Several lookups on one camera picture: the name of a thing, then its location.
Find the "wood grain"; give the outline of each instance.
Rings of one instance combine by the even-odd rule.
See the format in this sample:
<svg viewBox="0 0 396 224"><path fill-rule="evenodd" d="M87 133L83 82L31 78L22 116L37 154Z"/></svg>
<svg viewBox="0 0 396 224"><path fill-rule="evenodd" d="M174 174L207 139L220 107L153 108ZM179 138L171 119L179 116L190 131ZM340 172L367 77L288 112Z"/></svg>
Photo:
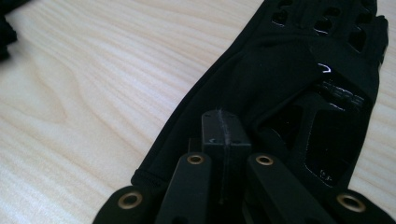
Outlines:
<svg viewBox="0 0 396 224"><path fill-rule="evenodd" d="M35 0L7 17L0 63L0 220L90 223L129 185L177 104L262 1ZM396 2L350 187L396 217Z"/></svg>

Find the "perforated hole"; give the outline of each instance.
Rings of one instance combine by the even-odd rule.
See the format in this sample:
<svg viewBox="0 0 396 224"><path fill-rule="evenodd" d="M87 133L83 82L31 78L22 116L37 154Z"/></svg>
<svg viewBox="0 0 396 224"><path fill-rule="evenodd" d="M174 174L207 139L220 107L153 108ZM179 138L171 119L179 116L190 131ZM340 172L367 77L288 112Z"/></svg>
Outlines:
<svg viewBox="0 0 396 224"><path fill-rule="evenodd" d="M349 35L349 44L358 52L362 52L364 44L366 43L367 34L360 30L358 32L353 32Z"/></svg>
<svg viewBox="0 0 396 224"><path fill-rule="evenodd" d="M327 35L332 29L332 22L329 20L317 21L317 23L315 23L314 29L318 35Z"/></svg>
<svg viewBox="0 0 396 224"><path fill-rule="evenodd" d="M289 13L286 10L281 10L280 12L274 13L272 22L279 26L284 26L286 20L288 19Z"/></svg>

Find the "black object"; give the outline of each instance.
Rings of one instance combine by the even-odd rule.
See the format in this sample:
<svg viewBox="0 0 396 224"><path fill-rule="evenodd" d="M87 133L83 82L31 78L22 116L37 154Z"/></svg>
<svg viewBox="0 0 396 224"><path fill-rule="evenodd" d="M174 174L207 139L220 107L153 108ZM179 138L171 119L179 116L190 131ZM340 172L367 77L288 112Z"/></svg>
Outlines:
<svg viewBox="0 0 396 224"><path fill-rule="evenodd" d="M324 207L338 223L395 223L392 218L366 197L350 189L332 189Z"/></svg>
<svg viewBox="0 0 396 224"><path fill-rule="evenodd" d="M274 156L258 153L248 158L247 185L271 223L336 223Z"/></svg>
<svg viewBox="0 0 396 224"><path fill-rule="evenodd" d="M156 217L156 224L209 220L209 192L212 174L210 157L194 152L182 156Z"/></svg>
<svg viewBox="0 0 396 224"><path fill-rule="evenodd" d="M17 41L17 33L8 24L4 16L26 2L28 0L0 0L0 60L9 56L7 45Z"/></svg>
<svg viewBox="0 0 396 224"><path fill-rule="evenodd" d="M246 181L243 165L250 152L277 157L320 204L330 190L346 189L388 45L388 22L375 14L375 0L264 1L167 121L134 173L134 187L163 197L190 143L191 151L201 148L214 163L210 197L214 223L245 223L242 210L261 211L243 203L240 193L252 182ZM207 113L217 114L213 125L205 124ZM241 131L229 127L233 123L225 119L229 114L240 118L242 133L246 132L234 135L242 146L233 142L238 139L231 133ZM219 142L206 142L211 139L207 134L219 133ZM200 138L203 142L197 146L194 139ZM112 202L118 196L116 192L110 197L94 223L122 223L107 210L117 209ZM146 216L157 213L145 210ZM249 213L256 217L262 212ZM261 218L270 220L267 215Z"/></svg>

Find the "black glove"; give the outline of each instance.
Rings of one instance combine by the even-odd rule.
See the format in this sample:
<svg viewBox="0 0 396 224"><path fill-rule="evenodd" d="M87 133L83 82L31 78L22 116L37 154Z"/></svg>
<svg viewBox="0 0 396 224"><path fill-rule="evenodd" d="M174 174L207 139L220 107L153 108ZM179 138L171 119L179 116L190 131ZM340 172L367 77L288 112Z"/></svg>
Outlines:
<svg viewBox="0 0 396 224"><path fill-rule="evenodd" d="M317 199L345 188L388 45L388 22L375 14L375 0L265 0L166 122L133 188L163 193L189 139L201 136L201 116L215 109L238 116L253 152L279 157ZM112 198L98 219L117 207Z"/></svg>

